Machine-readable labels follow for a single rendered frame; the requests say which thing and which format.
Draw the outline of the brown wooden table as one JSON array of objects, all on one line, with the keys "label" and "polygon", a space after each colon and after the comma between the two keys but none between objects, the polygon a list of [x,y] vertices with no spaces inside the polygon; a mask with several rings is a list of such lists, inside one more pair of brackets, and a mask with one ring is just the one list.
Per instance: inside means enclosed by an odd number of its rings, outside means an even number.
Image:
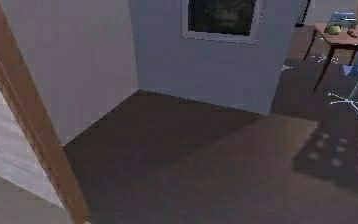
[{"label": "brown wooden table", "polygon": [[313,91],[316,91],[321,84],[322,80],[324,79],[327,69],[331,63],[331,60],[335,54],[336,50],[342,49],[342,50],[350,50],[352,52],[351,59],[349,61],[349,65],[352,64],[354,61],[355,55],[358,53],[358,25],[353,30],[353,37],[351,37],[347,33],[347,29],[344,31],[339,32],[338,34],[328,34],[325,31],[326,23],[315,23],[313,25],[313,33],[310,40],[310,44],[306,50],[306,53],[303,57],[303,60],[306,60],[307,56],[309,55],[315,39],[317,36],[320,36],[323,38],[324,42],[329,46],[328,54],[326,56],[326,61],[323,64],[321,73],[315,83],[315,86],[313,88]]}]

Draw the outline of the blue grey box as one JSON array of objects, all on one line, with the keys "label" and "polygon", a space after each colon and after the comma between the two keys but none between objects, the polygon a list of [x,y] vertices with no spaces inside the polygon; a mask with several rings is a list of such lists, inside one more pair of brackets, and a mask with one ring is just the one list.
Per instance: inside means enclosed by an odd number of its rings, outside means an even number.
[{"label": "blue grey box", "polygon": [[342,28],[354,29],[357,25],[357,16],[351,12],[334,12],[331,15],[330,23]]}]

